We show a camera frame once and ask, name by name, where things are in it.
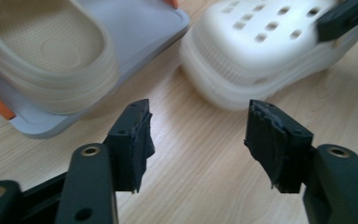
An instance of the slipper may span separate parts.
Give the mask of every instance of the slipper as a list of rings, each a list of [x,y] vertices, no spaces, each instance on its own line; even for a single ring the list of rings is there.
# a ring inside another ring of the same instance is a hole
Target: slipper
[[[118,80],[105,29],[73,0],[0,1],[0,77],[54,114],[90,107]]]
[[[212,104],[243,110],[336,63],[358,40],[319,42],[316,20],[336,0],[230,0],[208,7],[182,40],[185,73]]]

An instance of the shoe hole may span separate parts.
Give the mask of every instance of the shoe hole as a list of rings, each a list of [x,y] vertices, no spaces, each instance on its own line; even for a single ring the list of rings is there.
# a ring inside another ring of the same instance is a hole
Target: shoe hole
[[[254,8],[254,11],[260,11],[263,8],[264,8],[264,5],[259,5],[259,6]]]
[[[252,19],[252,17],[253,17],[253,15],[251,15],[251,14],[246,14],[246,15],[242,16],[242,19],[243,19],[244,21],[249,21],[249,20]]]
[[[290,10],[290,7],[283,7],[278,11],[278,15],[284,15]]]
[[[272,21],[269,24],[267,24],[266,29],[269,31],[273,31],[278,27],[279,23],[277,23],[276,21]]]
[[[300,30],[295,30],[290,34],[290,38],[292,39],[297,39],[301,36],[301,31]]]
[[[318,7],[314,7],[307,13],[307,16],[314,17],[316,14],[319,13],[319,11],[320,11],[320,9]]]
[[[266,34],[258,34],[258,35],[255,37],[255,41],[257,41],[257,42],[259,42],[259,43],[264,42],[266,39],[267,39],[267,35],[266,35]]]
[[[226,7],[222,10],[223,13],[230,13],[232,12],[232,10],[234,9],[234,7]]]
[[[237,30],[241,30],[243,29],[243,27],[245,27],[246,23],[243,21],[237,21],[234,23],[234,28]]]
[[[230,5],[231,7],[236,7],[239,3],[240,3],[240,1],[236,1],[236,2],[230,3],[229,5]]]

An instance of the wood grain surface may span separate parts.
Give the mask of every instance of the wood grain surface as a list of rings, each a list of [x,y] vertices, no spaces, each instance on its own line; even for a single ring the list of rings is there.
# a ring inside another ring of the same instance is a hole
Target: wood grain surface
[[[180,7],[192,25],[213,2],[183,0]],[[302,194],[271,189],[243,145],[247,111],[224,111],[201,98],[181,69],[179,46],[164,50],[50,139],[27,138],[0,117],[0,180],[29,189],[65,172],[77,147],[102,142],[127,104],[148,98],[156,154],[140,193],[117,194],[120,223],[308,223]],[[358,154],[358,43],[328,70],[267,101],[312,131],[314,146],[336,144]]]

